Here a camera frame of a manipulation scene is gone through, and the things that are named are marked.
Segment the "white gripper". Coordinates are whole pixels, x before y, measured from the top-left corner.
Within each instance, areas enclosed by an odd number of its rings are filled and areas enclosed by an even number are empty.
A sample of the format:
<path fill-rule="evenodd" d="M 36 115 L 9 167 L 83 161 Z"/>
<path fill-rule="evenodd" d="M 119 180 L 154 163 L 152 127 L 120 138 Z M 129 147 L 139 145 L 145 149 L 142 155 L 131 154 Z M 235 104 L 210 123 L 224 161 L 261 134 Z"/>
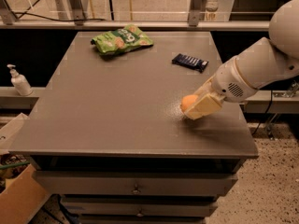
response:
<path fill-rule="evenodd" d="M 256 92 L 257 89 L 242 77 L 236 57 L 233 57 L 222 64 L 214 76 L 194 92 L 198 98 L 184 115 L 189 119 L 200 119 L 221 110 L 223 100 L 232 103 L 243 102 Z"/>

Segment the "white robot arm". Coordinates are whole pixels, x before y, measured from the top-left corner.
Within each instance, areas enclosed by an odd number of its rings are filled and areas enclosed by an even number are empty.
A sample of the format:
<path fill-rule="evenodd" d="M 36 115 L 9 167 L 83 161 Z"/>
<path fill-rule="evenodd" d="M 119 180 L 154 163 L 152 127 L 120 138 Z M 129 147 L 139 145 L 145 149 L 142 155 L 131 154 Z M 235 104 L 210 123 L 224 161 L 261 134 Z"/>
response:
<path fill-rule="evenodd" d="M 200 119 L 221 110 L 225 102 L 243 102 L 268 84 L 298 76 L 299 0 L 276 11 L 268 34 L 222 64 L 193 94 L 183 97 L 183 114 Z"/>

